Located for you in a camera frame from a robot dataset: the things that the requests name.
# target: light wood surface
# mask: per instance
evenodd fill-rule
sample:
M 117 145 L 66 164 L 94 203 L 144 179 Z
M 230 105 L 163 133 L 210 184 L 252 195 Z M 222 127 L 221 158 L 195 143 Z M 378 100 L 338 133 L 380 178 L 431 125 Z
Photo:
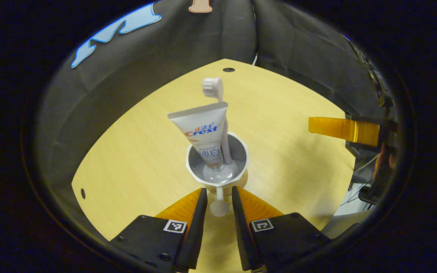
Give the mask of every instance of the light wood surface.
M 225 67 L 235 71 L 224 72 Z M 302 214 L 319 230 L 337 210 L 352 178 L 354 157 L 345 140 L 309 133 L 308 117 L 343 119 L 344 112 L 293 80 L 223 59 L 144 98 L 83 159 L 72 187 L 83 212 L 106 239 L 137 216 L 155 216 L 201 187 L 185 168 L 189 142 L 167 114 L 216 102 L 201 91 L 201 81 L 208 77 L 222 78 L 229 131 L 248 145 L 244 188 L 285 214 Z M 208 197 L 210 204 L 215 195 Z M 243 272 L 233 211 L 216 218 L 207 210 L 196 271 Z

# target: toothbrush holder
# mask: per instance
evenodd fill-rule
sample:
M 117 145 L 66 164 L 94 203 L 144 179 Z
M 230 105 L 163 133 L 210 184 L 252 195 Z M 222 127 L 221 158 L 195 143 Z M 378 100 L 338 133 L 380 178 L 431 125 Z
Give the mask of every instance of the toothbrush holder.
M 217 187 L 222 187 L 224 196 L 232 195 L 233 186 L 236 185 L 243 188 L 246 185 L 248 178 L 247 167 L 249 165 L 247 145 L 235 133 L 228 133 L 230 154 L 232 156 L 232 160 L 237 164 L 239 169 L 239 174 L 232 180 L 221 184 L 214 184 L 205 181 L 203 179 L 203 159 L 201 159 L 200 155 L 192 145 L 190 145 L 187 149 L 186 159 L 187 169 L 195 180 L 202 183 L 205 188 L 213 194 L 217 194 Z

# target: toothbrush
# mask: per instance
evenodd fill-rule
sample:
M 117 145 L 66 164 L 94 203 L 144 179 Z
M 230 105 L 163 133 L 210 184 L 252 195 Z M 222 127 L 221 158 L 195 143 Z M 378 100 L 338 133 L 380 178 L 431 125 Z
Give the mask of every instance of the toothbrush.
M 202 91 L 205 97 L 216 98 L 219 102 L 223 102 L 223 84 L 220 78 L 204 78 L 201 83 Z M 225 164 L 232 164 L 232 157 L 229 149 L 229 123 L 227 116 L 223 123 L 222 130 L 222 153 Z

